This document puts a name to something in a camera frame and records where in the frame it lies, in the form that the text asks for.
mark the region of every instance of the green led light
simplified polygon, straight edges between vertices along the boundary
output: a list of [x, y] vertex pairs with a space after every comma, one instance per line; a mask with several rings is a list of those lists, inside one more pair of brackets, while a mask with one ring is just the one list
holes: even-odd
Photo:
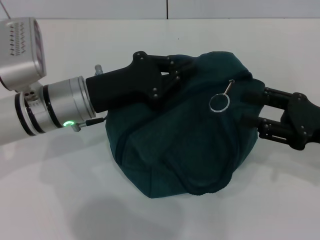
[[75, 124], [74, 121], [66, 121], [66, 122], [63, 124], [63, 126], [64, 126], [64, 127], [68, 127], [68, 126], [71, 126], [71, 125], [73, 125], [73, 124]]

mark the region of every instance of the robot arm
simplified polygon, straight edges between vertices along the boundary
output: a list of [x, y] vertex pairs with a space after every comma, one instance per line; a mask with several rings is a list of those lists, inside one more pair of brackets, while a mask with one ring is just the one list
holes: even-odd
[[195, 71], [191, 61], [177, 64], [169, 56], [139, 51], [125, 68], [42, 86], [38, 80], [46, 66], [37, 21], [0, 22], [0, 43], [0, 81], [17, 92], [0, 100], [0, 145], [67, 126], [78, 132], [104, 121], [96, 113], [136, 102], [157, 109]]
[[244, 102], [250, 104], [284, 110], [280, 122], [261, 117], [242, 117], [243, 124], [257, 128], [260, 138], [288, 144], [296, 150], [305, 149], [307, 143], [320, 144], [320, 107], [312, 104], [304, 94], [266, 87], [263, 94], [247, 92], [242, 97]]

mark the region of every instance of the key ring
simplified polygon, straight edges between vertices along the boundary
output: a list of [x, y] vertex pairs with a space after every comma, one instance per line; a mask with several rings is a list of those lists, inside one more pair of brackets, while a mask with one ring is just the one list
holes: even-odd
[[[235, 80], [233, 80], [233, 79], [229, 80], [229, 85], [228, 85], [228, 87], [226, 88], [226, 90], [224, 91], [224, 93], [217, 93], [216, 95], [214, 95], [214, 96], [210, 99], [210, 101], [209, 101], [209, 108], [210, 108], [210, 110], [211, 110], [212, 112], [218, 114], [218, 113], [222, 113], [222, 112], [224, 112], [225, 110], [228, 109], [228, 107], [229, 107], [229, 105], [230, 105], [230, 97], [227, 95], [227, 92], [229, 91], [229, 89], [230, 89], [230, 87], [231, 87], [231, 84], [233, 84], [234, 82], [235, 82]], [[211, 103], [212, 103], [213, 99], [216, 98], [216, 97], [218, 97], [218, 96], [224, 96], [224, 97], [226, 97], [226, 99], [227, 99], [227, 103], [226, 103], [225, 107], [222, 108], [222, 109], [220, 109], [220, 110], [216, 110], [216, 109], [213, 109], [213, 108], [211, 107]]]
[[[213, 108], [211, 107], [211, 101], [212, 101], [215, 97], [218, 97], [218, 96], [220, 96], [220, 95], [225, 96], [228, 102], [226, 103], [226, 106], [225, 106], [224, 108], [222, 108], [222, 109], [220, 109], [220, 110], [215, 110], [215, 109], [213, 109]], [[218, 94], [214, 95], [214, 96], [210, 99], [210, 101], [209, 101], [210, 110], [211, 110], [212, 112], [214, 112], [214, 113], [222, 113], [222, 112], [224, 112], [225, 110], [227, 110], [227, 108], [229, 107], [229, 105], [230, 105], [230, 97], [229, 97], [227, 94], [224, 94], [224, 93], [218, 93]]]

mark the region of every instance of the metal screw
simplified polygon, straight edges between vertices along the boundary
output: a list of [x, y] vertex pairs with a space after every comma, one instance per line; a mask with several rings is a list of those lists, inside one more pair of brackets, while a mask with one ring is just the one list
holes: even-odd
[[97, 76], [97, 75], [101, 75], [101, 74], [103, 74], [104, 72], [102, 71], [102, 67], [101, 67], [101, 65], [95, 65], [94, 66], [94, 69], [95, 69], [95, 76]]

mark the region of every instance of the black bracket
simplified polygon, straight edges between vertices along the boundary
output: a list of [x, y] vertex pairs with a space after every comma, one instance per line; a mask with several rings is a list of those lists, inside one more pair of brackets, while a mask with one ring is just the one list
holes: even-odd
[[280, 122], [261, 117], [242, 116], [242, 123], [255, 127], [259, 137], [303, 150], [307, 143], [320, 143], [320, 107], [299, 92], [293, 94], [266, 87], [264, 93], [246, 92], [242, 101], [283, 109]]
[[89, 77], [86, 86], [97, 113], [137, 102], [156, 109], [169, 93], [175, 92], [195, 72], [193, 60], [175, 62], [170, 56], [138, 51], [133, 54], [129, 66]]

